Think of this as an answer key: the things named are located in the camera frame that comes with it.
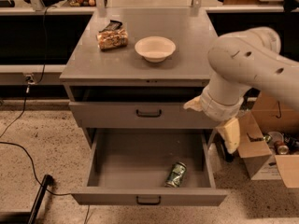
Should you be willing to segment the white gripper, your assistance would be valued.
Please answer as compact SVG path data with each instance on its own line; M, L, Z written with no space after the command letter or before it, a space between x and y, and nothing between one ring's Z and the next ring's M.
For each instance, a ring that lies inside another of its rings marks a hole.
M239 98L233 105L222 105L208 93L208 86L206 86L201 96L194 97L185 103L183 108L198 112L203 111L211 119L223 121L223 123L216 127L216 130L224 140L224 145L228 153L233 154L240 144L239 119L235 118L235 116L242 103L243 98Z

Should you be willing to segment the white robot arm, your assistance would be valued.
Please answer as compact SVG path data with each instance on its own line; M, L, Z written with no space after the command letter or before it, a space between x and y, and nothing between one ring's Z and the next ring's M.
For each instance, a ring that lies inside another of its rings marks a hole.
M293 110L299 110L299 62L281 56L276 31L258 27L219 36L208 50L213 70L202 93L184 104L217 121L229 153L240 144L237 119L244 94L263 91Z

